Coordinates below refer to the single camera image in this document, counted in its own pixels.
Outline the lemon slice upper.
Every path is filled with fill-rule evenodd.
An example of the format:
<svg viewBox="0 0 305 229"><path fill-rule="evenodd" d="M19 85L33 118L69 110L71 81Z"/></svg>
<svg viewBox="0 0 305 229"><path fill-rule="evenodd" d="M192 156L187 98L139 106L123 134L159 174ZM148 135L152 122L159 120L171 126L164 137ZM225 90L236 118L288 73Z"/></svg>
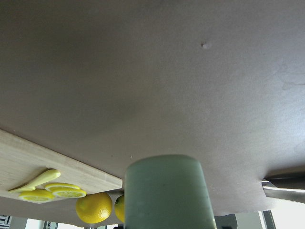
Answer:
<svg viewBox="0 0 305 229"><path fill-rule="evenodd" d="M82 198L87 193L82 189L75 189L70 187L58 187L53 189L52 194L60 198Z"/></svg>

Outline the green cup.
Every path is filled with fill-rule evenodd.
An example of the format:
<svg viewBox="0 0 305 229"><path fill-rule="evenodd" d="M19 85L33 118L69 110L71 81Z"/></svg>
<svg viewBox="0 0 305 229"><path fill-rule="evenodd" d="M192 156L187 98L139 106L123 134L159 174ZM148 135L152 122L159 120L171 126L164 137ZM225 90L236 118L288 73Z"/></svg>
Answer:
<svg viewBox="0 0 305 229"><path fill-rule="evenodd" d="M214 229L201 163L185 155L139 160L125 173L126 229Z"/></svg>

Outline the lemon slice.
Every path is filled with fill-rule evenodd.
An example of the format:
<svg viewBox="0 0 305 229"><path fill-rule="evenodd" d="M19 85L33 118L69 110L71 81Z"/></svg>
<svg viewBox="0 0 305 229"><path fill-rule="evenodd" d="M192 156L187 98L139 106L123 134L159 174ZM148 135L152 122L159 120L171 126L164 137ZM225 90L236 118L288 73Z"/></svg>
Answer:
<svg viewBox="0 0 305 229"><path fill-rule="evenodd" d="M53 189L52 194L60 198L82 198L87 193L82 189L75 189L70 187L58 187Z"/></svg>
<svg viewBox="0 0 305 229"><path fill-rule="evenodd" d="M57 189L57 188L73 188L73 189L77 189L77 190L81 189L79 186L69 184L69 183L49 183L45 186L45 189L50 192L52 192L54 189Z"/></svg>
<svg viewBox="0 0 305 229"><path fill-rule="evenodd" d="M42 203L52 201L55 196L45 189L36 189L33 191L23 191L19 194L18 198L24 201Z"/></svg>

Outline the yellow plastic knife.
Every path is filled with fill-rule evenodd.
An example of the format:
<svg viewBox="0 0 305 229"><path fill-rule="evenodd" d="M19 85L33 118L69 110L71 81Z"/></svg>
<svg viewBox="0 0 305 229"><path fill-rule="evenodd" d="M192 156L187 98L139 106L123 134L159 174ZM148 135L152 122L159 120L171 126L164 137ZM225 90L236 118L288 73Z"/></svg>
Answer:
<svg viewBox="0 0 305 229"><path fill-rule="evenodd" d="M49 169L46 170L45 172L41 173L31 181L29 181L26 185L19 187L19 188L14 188L9 190L8 192L10 193L18 193L18 192L23 192L23 191L34 191L37 186L45 184L47 182L50 182L52 180L55 180L61 176L61 172L56 170L56 169Z"/></svg>

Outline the whole yellow lemon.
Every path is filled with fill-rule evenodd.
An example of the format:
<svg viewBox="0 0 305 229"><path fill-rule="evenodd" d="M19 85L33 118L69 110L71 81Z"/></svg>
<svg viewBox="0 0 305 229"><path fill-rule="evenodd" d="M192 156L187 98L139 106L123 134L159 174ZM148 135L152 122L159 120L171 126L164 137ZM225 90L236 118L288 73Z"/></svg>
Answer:
<svg viewBox="0 0 305 229"><path fill-rule="evenodd" d="M79 219L87 224L96 224L106 220L112 213L112 199L105 193L86 195L75 205Z"/></svg>

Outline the lemon slice lower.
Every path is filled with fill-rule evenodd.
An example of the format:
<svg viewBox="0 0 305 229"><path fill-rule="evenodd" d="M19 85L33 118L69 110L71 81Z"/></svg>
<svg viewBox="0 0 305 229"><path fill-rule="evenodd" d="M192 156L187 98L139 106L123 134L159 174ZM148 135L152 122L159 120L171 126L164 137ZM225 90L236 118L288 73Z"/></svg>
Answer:
<svg viewBox="0 0 305 229"><path fill-rule="evenodd" d="M52 201L55 196L45 189L36 189L33 191L23 191L19 194L18 198L24 201L42 203Z"/></svg>

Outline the bamboo cutting board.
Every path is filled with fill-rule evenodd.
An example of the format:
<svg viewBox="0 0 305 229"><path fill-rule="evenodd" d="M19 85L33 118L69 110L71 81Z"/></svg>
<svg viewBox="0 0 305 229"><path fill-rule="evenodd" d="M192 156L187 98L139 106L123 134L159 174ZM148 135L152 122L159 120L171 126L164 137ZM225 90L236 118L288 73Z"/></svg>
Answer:
<svg viewBox="0 0 305 229"><path fill-rule="evenodd" d="M24 186L49 169L60 176L54 183L69 183L87 194L122 188L122 179L6 131L0 132L0 195L18 199L10 190Z"/></svg>

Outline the metal scoop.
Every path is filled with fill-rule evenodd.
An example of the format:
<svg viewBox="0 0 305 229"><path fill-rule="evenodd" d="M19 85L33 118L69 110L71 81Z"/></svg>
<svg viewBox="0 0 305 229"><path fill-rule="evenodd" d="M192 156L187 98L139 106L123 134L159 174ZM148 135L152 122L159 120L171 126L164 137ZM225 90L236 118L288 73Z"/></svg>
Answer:
<svg viewBox="0 0 305 229"><path fill-rule="evenodd" d="M261 185L269 198L305 203L304 173L266 177L261 181Z"/></svg>

